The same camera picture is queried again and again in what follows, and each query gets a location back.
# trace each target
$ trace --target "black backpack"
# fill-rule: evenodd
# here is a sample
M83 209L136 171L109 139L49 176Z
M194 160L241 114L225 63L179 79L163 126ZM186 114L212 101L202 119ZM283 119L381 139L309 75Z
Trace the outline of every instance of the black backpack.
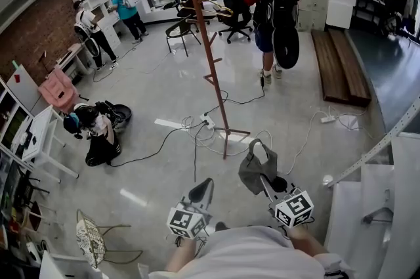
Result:
M264 19L265 23L274 28L295 27L297 19L296 0L268 0Z

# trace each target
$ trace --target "power strip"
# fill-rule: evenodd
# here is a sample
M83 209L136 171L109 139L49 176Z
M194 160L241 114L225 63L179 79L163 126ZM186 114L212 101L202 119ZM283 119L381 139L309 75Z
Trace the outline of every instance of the power strip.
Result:
M321 123L323 123L323 124L331 123L333 121L335 121L334 116L328 116L328 117L321 118Z
M214 126L216 126L215 122L213 120L211 120L211 118L208 115L205 116L204 114L202 114L199 118L202 121L206 121L207 122L207 125L206 126L207 126L208 129L212 129L212 128L214 128Z

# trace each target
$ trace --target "wooden coat rack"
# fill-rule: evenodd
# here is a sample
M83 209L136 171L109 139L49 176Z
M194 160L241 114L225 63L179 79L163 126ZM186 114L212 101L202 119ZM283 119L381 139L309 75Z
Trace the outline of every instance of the wooden coat rack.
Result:
M199 28L200 28L200 31L201 31L201 37L203 38L203 44L204 44L205 53L207 55L207 61L209 62L209 67L210 67L210 74L204 76L203 78L206 81L210 82L215 87L215 90L216 90L216 96L217 96L217 100L219 102L219 107L220 107L220 112L222 114L224 127L215 127L215 129L220 130L220 131L224 131L226 133L226 136L224 138L224 150L223 150L223 159L226 159L226 151L227 151L227 148L228 148L228 137L229 137L229 135L232 132L242 133L244 135L249 135L250 132L229 128L228 118L226 117L226 112L224 110L221 88L219 87L219 80L217 79L217 72L216 72L216 67L215 67L215 63L220 62L222 60L222 58L217 58L217 59L214 60L213 59L213 54L211 52L211 44L215 40L215 37L216 37L217 33L214 33L213 36L211 37L211 39L209 40L209 37L207 36L207 29L205 28L205 21L204 21L204 17L203 17L203 12L201 10L201 3L203 1L205 1L205 0L192 0L192 2L194 4L194 9L196 11L197 22L199 24Z

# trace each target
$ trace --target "black round bag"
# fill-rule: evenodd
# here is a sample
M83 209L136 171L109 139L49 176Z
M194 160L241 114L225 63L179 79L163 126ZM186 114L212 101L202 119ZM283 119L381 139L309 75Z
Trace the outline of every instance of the black round bag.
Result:
M283 69L293 68L299 59L299 34L296 28L276 28L272 42L277 64Z

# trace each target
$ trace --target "black cap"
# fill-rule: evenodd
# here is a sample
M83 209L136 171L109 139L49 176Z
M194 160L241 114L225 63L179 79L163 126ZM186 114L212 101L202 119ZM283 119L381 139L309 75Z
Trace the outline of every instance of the black cap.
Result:
M81 4L82 2L84 2L84 0L77 0L77 1L73 4L73 8L74 8L75 10L77 10L77 9L79 8L79 6L80 6L80 4Z

